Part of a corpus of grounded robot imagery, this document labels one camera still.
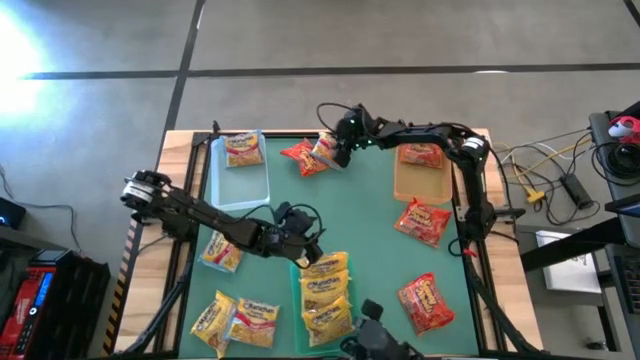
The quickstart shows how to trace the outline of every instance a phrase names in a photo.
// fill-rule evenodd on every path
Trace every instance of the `wooden table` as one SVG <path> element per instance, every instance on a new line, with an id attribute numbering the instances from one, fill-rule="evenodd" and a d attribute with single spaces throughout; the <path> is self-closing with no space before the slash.
<path id="1" fill-rule="evenodd" d="M 475 129 L 475 131 L 488 136 L 486 129 Z M 194 133 L 194 131 L 169 131 L 163 144 L 157 170 L 167 174 L 172 179 L 173 184 L 179 187 L 182 187 L 185 182 Z M 197 195 L 200 188 L 199 182 L 204 165 L 204 149 L 201 149 L 198 155 L 194 186 L 192 188 L 194 196 Z M 501 206 L 505 201 L 504 190 L 495 158 L 491 157 L 487 160 L 485 172 L 489 201 L 495 206 Z M 459 172 L 456 173 L 456 179 L 458 180 L 460 197 L 464 200 L 464 186 L 462 186 L 462 176 Z M 136 230 L 136 225 L 135 222 L 132 222 L 127 237 L 121 274 L 118 278 L 116 294 L 112 304 L 113 311 L 109 319 L 110 322 L 103 346 L 105 354 L 113 350 L 126 349 L 148 325 L 162 302 L 172 242 L 169 239 L 160 241 L 137 256 L 132 256 L 132 254 L 137 253 L 139 247 L 161 236 L 159 224 L 145 226 L 144 230 L 140 227 Z M 494 229 L 513 235 L 511 227 L 506 224 L 496 224 Z M 136 237 L 140 239 L 139 245 L 135 244 Z M 496 235 L 490 235 L 486 243 L 500 306 L 527 341 L 541 349 L 542 340 L 540 339 L 517 245 L 511 240 Z M 183 264 L 184 258 L 180 259 L 179 269 L 182 268 Z M 479 266 L 476 266 L 476 269 L 480 273 Z M 174 306 L 169 316 L 164 349 L 170 349 L 173 345 L 178 304 L 179 302 Z M 496 349 L 490 320 L 491 315 L 482 302 L 481 309 L 488 348 Z M 149 346 L 147 352 L 151 352 L 151 350 L 152 346 Z"/>

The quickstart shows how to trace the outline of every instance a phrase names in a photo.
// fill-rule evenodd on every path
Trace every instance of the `plastic tray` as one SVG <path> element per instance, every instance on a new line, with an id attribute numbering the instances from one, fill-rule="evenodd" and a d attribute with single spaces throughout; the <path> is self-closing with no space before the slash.
<path id="1" fill-rule="evenodd" d="M 347 269 L 349 270 L 349 276 L 352 277 L 353 267 L 351 266 L 351 259 L 347 263 Z M 326 355 L 344 355 L 340 350 L 340 342 L 347 337 L 353 335 L 353 333 L 345 335 L 341 338 L 328 342 L 326 344 L 311 347 L 309 346 L 309 331 L 304 326 L 304 320 L 302 319 L 302 304 L 300 295 L 300 269 L 297 266 L 291 265 L 289 268 L 291 277 L 291 294 L 293 296 L 293 335 L 296 352 L 305 356 L 326 356 Z M 356 292 L 353 286 L 353 280 L 349 280 L 347 285 L 349 291 L 349 303 L 351 304 L 351 318 L 355 324 L 356 318 L 360 316 L 359 309 L 356 306 L 360 304 L 356 296 Z"/>
<path id="2" fill-rule="evenodd" d="M 430 205 L 442 205 L 451 201 L 451 161 L 443 157 L 442 168 L 407 164 L 400 161 L 396 150 L 393 166 L 393 197 L 410 202 L 414 197 Z"/>
<path id="3" fill-rule="evenodd" d="M 264 163 L 233 168 L 227 168 L 224 139 L 221 136 L 211 143 L 211 205 L 233 211 L 268 204 L 271 196 L 264 135 L 258 140 Z"/>

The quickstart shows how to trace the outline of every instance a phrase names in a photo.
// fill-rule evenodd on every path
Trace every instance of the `cable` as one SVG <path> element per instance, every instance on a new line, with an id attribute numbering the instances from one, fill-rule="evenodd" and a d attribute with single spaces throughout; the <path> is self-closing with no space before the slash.
<path id="1" fill-rule="evenodd" d="M 69 211 L 69 215 L 71 217 L 71 224 L 69 225 L 69 232 L 71 232 L 71 238 L 73 239 L 73 242 L 78 248 L 78 251 L 80 252 L 80 254 L 81 255 L 84 254 L 84 250 L 82 250 L 82 247 L 80 246 L 80 242 L 78 241 L 78 237 L 76 236 L 76 214 L 77 213 L 76 213 L 76 210 L 73 208 L 73 206 L 69 204 L 39 205 L 39 204 L 32 204 L 32 203 L 18 201 L 13 195 L 11 186 L 7 181 L 7 174 L 2 165 L 0 165 L 0 178 L 2 179 L 2 187 L 4 188 L 5 193 L 13 202 L 15 202 L 18 205 L 34 208 L 34 209 L 45 209 L 45 210 L 46 209 L 65 209 Z"/>
<path id="2" fill-rule="evenodd" d="M 622 151 L 621 148 L 623 146 L 630 146 L 630 145 L 632 144 L 620 144 L 617 142 L 609 142 L 609 143 L 597 145 L 593 150 L 593 153 L 591 153 L 591 166 L 593 166 L 593 170 L 596 172 L 596 174 L 598 174 L 605 181 L 618 186 L 626 187 L 626 186 L 634 186 L 634 185 L 640 184 L 640 162 L 636 160 L 637 162 L 633 164 L 635 166 L 631 166 L 631 167 L 629 167 L 628 165 L 623 165 L 620 160 L 620 155 L 618 154 L 620 151 Z M 606 162 L 603 163 L 602 159 L 600 158 L 599 150 L 601 148 L 608 147 L 608 146 L 616 146 L 616 148 L 609 151 L 609 154 L 607 154 Z M 635 145 L 635 149 L 637 149 L 637 151 L 640 151 L 640 147 L 638 147 L 637 145 Z M 600 164 L 600 167 L 602 168 L 603 172 L 600 172 L 600 170 L 598 170 L 596 166 L 596 160 L 598 161 L 598 164 Z M 607 178 L 606 174 L 609 174 L 617 178 L 621 178 L 623 180 L 633 180 L 634 178 L 635 180 L 630 182 L 619 182 L 619 181 L 611 180 Z"/>
<path id="3" fill-rule="evenodd" d="M 578 133 L 581 133 L 581 132 L 583 132 L 583 131 L 587 131 L 587 130 L 589 130 L 589 129 L 587 128 L 587 129 L 581 129 L 581 130 L 571 131 L 571 132 L 568 132 L 568 133 L 564 133 L 564 134 L 556 135 L 556 136 L 553 136 L 553 137 L 550 137 L 550 138 L 546 138 L 546 139 L 542 139 L 542 140 L 532 141 L 532 142 L 525 143 L 525 144 L 518 145 L 518 146 L 526 146 L 526 145 L 534 145 L 534 144 L 537 144 L 537 143 L 543 143 L 543 142 L 547 142 L 547 141 L 550 141 L 550 140 L 555 140 L 555 139 L 559 139 L 559 138 L 562 138 L 562 137 L 570 136 L 570 135 L 573 135 L 573 134 L 578 134 Z M 509 148 L 509 149 L 500 150 L 500 151 L 498 151 L 498 152 L 505 152 L 505 151 L 509 151 L 509 150 L 512 150 L 512 149 L 517 148 L 518 146 L 514 146 L 514 147 Z"/>
<path id="4" fill-rule="evenodd" d="M 338 103 L 334 103 L 334 102 L 323 102 L 323 103 L 318 104 L 318 106 L 316 107 L 316 115 L 318 116 L 318 120 L 320 121 L 322 126 L 327 128 L 327 130 L 331 131 L 332 134 L 335 134 L 335 130 L 333 130 L 333 128 L 331 128 L 329 125 L 327 125 L 324 122 L 324 120 L 322 120 L 322 116 L 320 115 L 320 109 L 325 107 L 325 106 L 334 106 L 334 107 L 339 107 L 339 108 L 343 108 L 343 109 L 347 109 L 347 110 L 351 110 L 351 108 L 348 107 L 347 105 L 338 104 Z"/>
<path id="5" fill-rule="evenodd" d="M 493 148 L 489 147 L 489 151 L 491 151 L 493 156 L 496 158 L 496 162 L 498 163 L 498 169 L 500 170 L 500 174 L 502 175 L 502 180 L 504 182 L 504 189 L 505 189 L 505 192 L 507 194 L 507 205 L 509 206 L 509 210 L 512 210 L 513 209 L 513 203 L 511 202 L 511 194 L 510 194 L 510 190 L 509 190 L 509 181 L 507 181 L 507 174 L 504 171 L 504 166 L 502 166 L 502 164 L 500 163 L 500 158 L 498 158 L 498 154 L 496 154 L 496 152 L 493 150 Z"/>
<path id="6" fill-rule="evenodd" d="M 511 151 L 507 156 L 505 156 L 505 157 L 501 160 L 501 162 L 504 164 L 504 162 L 505 162 L 505 161 L 507 161 L 507 159 L 508 159 L 509 157 L 512 157 L 512 158 L 513 158 L 513 157 L 515 156 L 515 150 L 516 150 L 516 149 L 520 149 L 520 148 L 529 148 L 529 149 L 533 149 L 533 150 L 537 151 L 539 154 L 543 155 L 543 156 L 545 157 L 545 159 L 548 159 L 549 161 L 553 162 L 553 164 L 554 164 L 554 165 L 555 165 L 555 166 L 560 170 L 560 172 L 561 172 L 563 175 L 566 175 L 566 174 L 567 174 L 567 172 L 564 170 L 564 168 L 560 165 L 560 163 L 558 163 L 558 162 L 556 161 L 556 159 L 554 159 L 554 158 L 553 158 L 553 156 L 551 156 L 551 155 L 547 154 L 547 153 L 546 153 L 546 152 L 544 152 L 543 150 L 540 150 L 539 148 L 537 148 L 537 147 L 535 147 L 535 146 L 533 146 L 533 145 L 519 145 L 519 146 L 517 146 L 517 147 L 513 148 L 513 150 L 512 150 L 512 151 Z M 555 153 L 554 153 L 553 155 L 560 155 L 560 153 L 559 153 L 559 152 L 557 152 L 557 151 L 555 151 Z"/>
<path id="7" fill-rule="evenodd" d="M 167 235 L 163 235 L 163 236 L 161 236 L 161 237 L 159 237 L 159 238 L 157 238 L 157 239 L 153 240 L 152 242 L 150 242 L 150 243 L 148 243 L 148 244 L 144 245 L 143 247 L 141 247 L 140 249 L 138 249 L 138 255 L 140 255 L 140 253 L 141 253 L 144 249 L 148 248 L 149 246 L 152 246 L 152 245 L 155 245 L 155 244 L 159 243 L 160 241 L 162 241 L 162 240 L 166 239 L 167 237 L 168 237 Z"/>
<path id="8" fill-rule="evenodd" d="M 573 160 L 571 160 L 571 163 L 569 164 L 569 169 L 567 170 L 567 174 L 575 174 L 576 173 L 576 161 L 578 160 L 577 156 L 576 156 L 576 149 L 578 149 L 578 146 L 581 144 L 582 139 L 584 139 L 585 137 L 587 137 L 588 135 L 591 135 L 591 133 L 587 133 L 585 135 L 582 135 L 578 141 L 576 141 L 576 144 L 573 147 Z"/>
<path id="9" fill-rule="evenodd" d="M 515 241 L 516 244 L 520 245 L 520 240 L 516 239 L 515 237 L 513 237 L 511 235 L 507 235 L 505 233 L 501 233 L 500 231 L 495 231 L 495 230 L 491 230 L 491 231 L 489 231 L 489 233 L 494 234 L 494 235 L 498 235 L 498 236 L 502 236 L 505 239 L 513 240 L 513 241 Z"/>
<path id="10" fill-rule="evenodd" d="M 514 167 L 522 168 L 520 165 L 515 164 L 515 163 L 512 163 L 512 165 Z M 576 217 L 576 215 L 578 213 L 578 210 L 579 210 L 578 206 L 576 206 L 574 208 L 574 210 L 573 210 L 573 213 L 567 219 L 559 220 L 558 217 L 553 213 L 553 210 L 551 209 L 551 204 L 553 203 L 553 199 L 554 199 L 554 196 L 555 196 L 556 189 L 560 188 L 561 185 L 560 186 L 554 186 L 553 182 L 549 178 L 547 178 L 544 175 L 541 175 L 541 174 L 539 174 L 537 172 L 532 171 L 531 174 L 541 178 L 542 180 L 545 180 L 547 182 L 547 184 L 550 186 L 550 189 L 545 191 L 545 197 L 540 200 L 540 202 L 541 202 L 540 205 L 534 204 L 534 210 L 536 210 L 536 206 L 538 206 L 537 211 L 540 211 L 540 210 L 542 210 L 542 202 L 544 202 L 544 204 L 547 206 L 547 209 L 545 211 L 545 217 L 547 218 L 547 221 L 550 224 L 555 225 L 555 226 L 563 226 L 563 225 L 569 224 L 569 223 L 574 222 L 574 221 L 589 219 L 589 218 L 595 216 L 600 211 L 600 207 L 601 207 L 600 203 L 597 202 L 597 201 L 594 201 L 594 204 L 596 205 L 596 210 L 593 213 L 591 213 L 589 215 L 582 216 L 582 217 Z"/>

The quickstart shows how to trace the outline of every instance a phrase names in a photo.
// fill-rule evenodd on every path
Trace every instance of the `power adapter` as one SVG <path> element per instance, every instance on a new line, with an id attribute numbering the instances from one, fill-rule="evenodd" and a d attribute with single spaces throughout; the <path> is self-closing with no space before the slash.
<path id="1" fill-rule="evenodd" d="M 594 202 L 591 196 L 589 196 L 589 193 L 584 189 L 575 174 L 561 176 L 559 180 L 578 209 L 583 210 L 593 206 Z"/>

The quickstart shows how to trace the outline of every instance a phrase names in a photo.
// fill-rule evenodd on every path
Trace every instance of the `yellow and black tape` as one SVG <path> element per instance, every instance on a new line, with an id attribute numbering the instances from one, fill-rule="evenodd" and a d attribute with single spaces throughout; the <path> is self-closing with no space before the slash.
<path id="1" fill-rule="evenodd" d="M 116 337 L 118 336 L 118 329 L 120 328 L 120 321 L 122 320 L 122 312 L 127 299 L 129 284 L 131 284 L 142 229 L 143 226 L 136 221 L 132 220 L 129 224 L 127 240 L 125 241 L 124 252 L 122 253 L 122 259 L 120 261 L 120 269 L 116 279 L 116 287 L 113 291 L 113 301 L 111 302 L 107 331 L 104 342 L 102 343 L 102 356 L 113 353 L 116 345 Z"/>

